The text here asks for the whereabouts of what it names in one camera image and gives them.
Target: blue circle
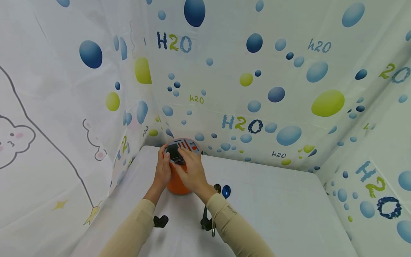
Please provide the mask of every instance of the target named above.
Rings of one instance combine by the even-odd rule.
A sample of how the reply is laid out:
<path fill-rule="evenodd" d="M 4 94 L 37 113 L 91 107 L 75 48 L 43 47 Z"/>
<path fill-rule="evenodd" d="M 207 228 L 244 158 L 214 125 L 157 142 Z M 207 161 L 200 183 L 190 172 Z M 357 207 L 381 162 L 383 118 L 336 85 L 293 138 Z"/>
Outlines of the blue circle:
<path fill-rule="evenodd" d="M 287 45 L 287 41 L 284 38 L 280 38 L 279 40 L 276 41 L 274 48 L 277 51 L 282 51 L 284 50 L 286 45 Z"/>
<path fill-rule="evenodd" d="M 250 134 L 244 134 L 244 135 L 240 136 L 240 140 L 243 143 L 249 143 L 249 142 L 251 142 L 251 139 L 252 139 L 252 137 L 251 137 Z"/>
<path fill-rule="evenodd" d="M 354 26 L 362 18 L 364 11 L 365 6 L 363 3 L 357 2 L 350 5 L 342 15 L 342 25 L 346 28 Z"/>
<path fill-rule="evenodd" d="M 399 236 L 406 241 L 411 243 L 411 222 L 408 220 L 401 220 L 397 223 L 397 232 Z"/>
<path fill-rule="evenodd" d="M 173 109 L 170 107 L 170 106 L 168 106 L 168 105 L 164 105 L 163 106 L 163 112 L 164 112 L 164 114 L 166 115 L 166 116 L 168 116 L 168 117 L 170 117 L 170 116 L 172 116 L 173 115 Z"/>
<path fill-rule="evenodd" d="M 70 0 L 57 0 L 57 2 L 63 7 L 68 7 L 70 5 Z"/>
<path fill-rule="evenodd" d="M 261 12 L 261 10 L 264 8 L 264 2 L 263 0 L 258 0 L 256 3 L 256 11 Z"/>
<path fill-rule="evenodd" d="M 126 113 L 126 111 L 124 111 L 124 113 L 123 113 L 123 125 L 125 126 L 126 123 L 127 123 L 127 113 Z"/>
<path fill-rule="evenodd" d="M 194 136 L 194 139 L 197 140 L 197 141 L 204 141 L 204 135 L 202 133 L 197 133 Z"/>
<path fill-rule="evenodd" d="M 277 124 L 269 123 L 264 127 L 264 129 L 267 133 L 274 133 L 277 130 Z"/>
<path fill-rule="evenodd" d="M 407 191 L 411 191 L 411 171 L 403 171 L 398 176 L 399 186 Z"/>
<path fill-rule="evenodd" d="M 280 130 L 277 134 L 277 142 L 283 146 L 289 146 L 297 142 L 302 134 L 301 128 L 298 126 L 287 126 Z"/>
<path fill-rule="evenodd" d="M 83 41 L 79 49 L 81 60 L 92 69 L 103 63 L 103 53 L 99 45 L 91 40 Z"/>
<path fill-rule="evenodd" d="M 287 55 L 286 55 L 286 59 L 287 60 L 291 60 L 292 58 L 294 57 L 294 53 L 293 52 L 289 52 Z"/>
<path fill-rule="evenodd" d="M 363 112 L 365 110 L 365 107 L 364 107 L 364 105 L 358 105 L 356 110 L 359 111 L 359 112 Z"/>
<path fill-rule="evenodd" d="M 162 21 L 166 18 L 166 13 L 163 10 L 158 11 L 158 18 Z"/>
<path fill-rule="evenodd" d="M 345 202 L 347 200 L 347 191 L 345 191 L 344 188 L 341 188 L 340 190 L 338 190 L 337 196 L 338 200 Z"/>
<path fill-rule="evenodd" d="M 211 58 L 207 58 L 206 63 L 208 66 L 211 66 L 213 64 L 213 60 Z"/>
<path fill-rule="evenodd" d="M 260 108 L 261 108 L 261 103 L 257 100 L 252 100 L 247 105 L 247 109 L 250 112 L 258 112 Z"/>
<path fill-rule="evenodd" d="M 250 53 L 256 53 L 263 46 L 263 38 L 260 34 L 254 33 L 248 37 L 246 46 Z"/>
<path fill-rule="evenodd" d="M 133 118 L 133 116 L 131 115 L 131 113 L 128 112 L 126 114 L 126 124 L 127 124 L 127 126 L 130 125 L 132 118 Z"/>
<path fill-rule="evenodd" d="M 374 214 L 375 214 L 374 206 L 369 201 L 361 202 L 360 211 L 363 214 L 363 216 L 366 217 L 367 219 L 374 217 Z"/>
<path fill-rule="evenodd" d="M 174 138 L 173 133 L 171 133 L 171 130 L 169 128 L 166 129 L 166 134 Z"/>
<path fill-rule="evenodd" d="M 279 101 L 283 100 L 285 97 L 285 90 L 282 87 L 273 87 L 268 92 L 268 100 L 273 103 L 278 103 Z"/>
<path fill-rule="evenodd" d="M 145 116 L 148 112 L 148 106 L 145 101 L 139 101 L 139 106 L 137 107 L 137 121 L 140 124 L 143 124 Z"/>
<path fill-rule="evenodd" d="M 362 69 L 360 70 L 357 74 L 356 74 L 356 80 L 360 80 L 365 78 L 367 75 L 367 70 L 366 69 Z"/>
<path fill-rule="evenodd" d="M 317 149 L 314 149 L 314 150 L 309 154 L 308 157 L 313 156 L 313 155 L 315 155 L 316 153 L 317 153 Z"/>
<path fill-rule="evenodd" d="M 398 98 L 398 102 L 403 103 L 408 99 L 407 95 L 402 95 Z"/>
<path fill-rule="evenodd" d="M 328 132 L 328 135 L 329 134 L 332 134 L 332 133 L 334 133 L 334 132 L 336 132 L 337 131 L 337 126 L 334 126 L 331 130 L 330 130 L 330 132 Z"/>
<path fill-rule="evenodd" d="M 120 47 L 120 42 L 118 41 L 118 37 L 117 37 L 117 36 L 114 36 L 113 41 L 114 41 L 114 49 L 115 49 L 116 51 L 118 51 L 118 49 L 119 49 L 119 47 Z"/>
<path fill-rule="evenodd" d="M 186 0 L 184 4 L 185 20 L 193 27 L 200 27 L 206 16 L 203 0 Z"/>
<path fill-rule="evenodd" d="M 222 143 L 220 145 L 221 149 L 223 149 L 224 151 L 228 151 L 231 148 L 231 145 L 229 143 Z"/>
<path fill-rule="evenodd" d="M 318 82 L 322 80 L 322 78 L 327 74 L 327 72 L 328 63 L 324 61 L 316 62 L 313 65 L 311 65 L 310 68 L 307 70 L 307 80 L 311 83 Z"/>
<path fill-rule="evenodd" d="M 299 68 L 302 66 L 304 63 L 304 57 L 298 56 L 297 58 L 294 59 L 294 67 Z"/>

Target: yellow-green dot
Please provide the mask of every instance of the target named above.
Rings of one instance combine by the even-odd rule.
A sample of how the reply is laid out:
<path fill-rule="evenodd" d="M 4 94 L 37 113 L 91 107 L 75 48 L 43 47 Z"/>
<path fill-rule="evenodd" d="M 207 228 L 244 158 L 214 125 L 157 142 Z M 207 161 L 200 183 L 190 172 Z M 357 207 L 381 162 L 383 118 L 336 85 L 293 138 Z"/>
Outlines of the yellow-green dot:
<path fill-rule="evenodd" d="M 120 107 L 120 97 L 116 92 L 111 92 L 106 97 L 106 106 L 110 111 L 116 111 Z"/>
<path fill-rule="evenodd" d="M 158 135 L 158 131 L 157 130 L 149 130 L 148 131 L 148 134 L 150 135 L 150 136 L 152 136 L 152 137 L 155 137 L 155 136 L 157 136 Z"/>
<path fill-rule="evenodd" d="M 253 83 L 253 75 L 251 73 L 245 72 L 240 77 L 240 84 L 242 86 L 249 86 Z"/>
<path fill-rule="evenodd" d="M 284 165 L 284 166 L 289 165 L 290 163 L 291 163 L 290 159 L 284 159 L 284 160 L 281 161 L 281 164 Z"/>
<path fill-rule="evenodd" d="M 328 90 L 321 93 L 312 103 L 311 112 L 320 117 L 330 117 L 344 106 L 345 97 L 338 90 Z"/>
<path fill-rule="evenodd" d="M 312 150 L 314 150 L 314 147 L 315 147 L 315 146 L 305 145 L 305 146 L 304 146 L 304 152 L 310 153 Z"/>
<path fill-rule="evenodd" d="M 147 58 L 140 57 L 136 59 L 134 73 L 137 81 L 141 84 L 151 84 L 150 67 L 148 66 Z"/>

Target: white surface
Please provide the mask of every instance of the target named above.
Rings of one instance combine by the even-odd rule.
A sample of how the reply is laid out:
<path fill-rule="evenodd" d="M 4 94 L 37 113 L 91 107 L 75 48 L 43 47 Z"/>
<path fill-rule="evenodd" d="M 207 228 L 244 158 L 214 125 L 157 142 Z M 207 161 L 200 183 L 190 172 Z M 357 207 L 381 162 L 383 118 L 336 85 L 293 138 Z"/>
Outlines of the white surface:
<path fill-rule="evenodd" d="M 73 252 L 94 257 L 150 187 L 157 147 L 144 146 L 118 191 Z M 232 206 L 263 236 L 277 257 L 346 257 L 356 253 L 318 178 L 310 173 L 202 156 L 210 184 L 230 185 Z M 154 228 L 141 256 L 234 256 L 216 234 L 201 229 L 204 204 L 194 195 L 167 190 L 155 214 L 167 215 L 165 228 Z"/>

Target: black object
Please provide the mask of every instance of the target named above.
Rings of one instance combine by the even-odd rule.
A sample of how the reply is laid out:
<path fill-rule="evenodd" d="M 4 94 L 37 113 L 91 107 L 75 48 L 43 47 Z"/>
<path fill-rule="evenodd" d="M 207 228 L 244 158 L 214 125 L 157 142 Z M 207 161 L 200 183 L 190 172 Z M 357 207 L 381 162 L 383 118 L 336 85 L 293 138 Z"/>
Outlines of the black object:
<path fill-rule="evenodd" d="M 165 215 L 163 215 L 161 218 L 154 216 L 153 221 L 154 227 L 165 227 L 169 222 L 169 218 Z"/>
<path fill-rule="evenodd" d="M 210 231 L 212 229 L 212 219 L 209 220 L 207 218 L 207 207 L 204 207 L 203 218 L 201 219 L 200 224 L 201 228 L 206 231 Z"/>
<path fill-rule="evenodd" d="M 172 144 L 172 145 L 169 145 L 169 146 L 167 147 L 166 152 L 167 152 L 167 153 L 170 153 L 170 159 L 171 159 L 174 163 L 176 163 L 176 164 L 178 164 L 178 165 L 184 165 L 184 164 L 185 164 L 185 163 L 184 163 L 184 159 L 183 159 L 183 157 L 181 156 L 181 154 L 177 151 L 178 149 L 179 149 L 179 147 L 178 147 L 177 144 Z"/>

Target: yellow star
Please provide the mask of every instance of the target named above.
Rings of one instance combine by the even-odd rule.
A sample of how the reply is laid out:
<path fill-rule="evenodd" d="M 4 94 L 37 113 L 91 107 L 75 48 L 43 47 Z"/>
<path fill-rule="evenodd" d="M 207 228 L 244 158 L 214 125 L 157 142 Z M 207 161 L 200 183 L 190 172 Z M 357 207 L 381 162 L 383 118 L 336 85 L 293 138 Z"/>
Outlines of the yellow star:
<path fill-rule="evenodd" d="M 64 208 L 64 205 L 68 202 L 69 200 L 66 200 L 66 201 L 57 201 L 57 204 L 55 205 L 55 207 L 54 207 L 54 209 L 53 210 L 55 210 L 55 209 L 63 209 Z"/>
<path fill-rule="evenodd" d="M 99 205 L 97 205 L 96 207 L 93 207 L 93 209 L 91 209 L 91 214 L 90 216 L 87 218 L 87 220 L 84 222 L 83 226 L 86 225 L 87 223 L 90 225 L 91 222 L 93 222 L 93 219 L 96 217 L 97 213 L 100 211 L 100 203 L 103 200 L 101 200 L 99 202 Z"/>

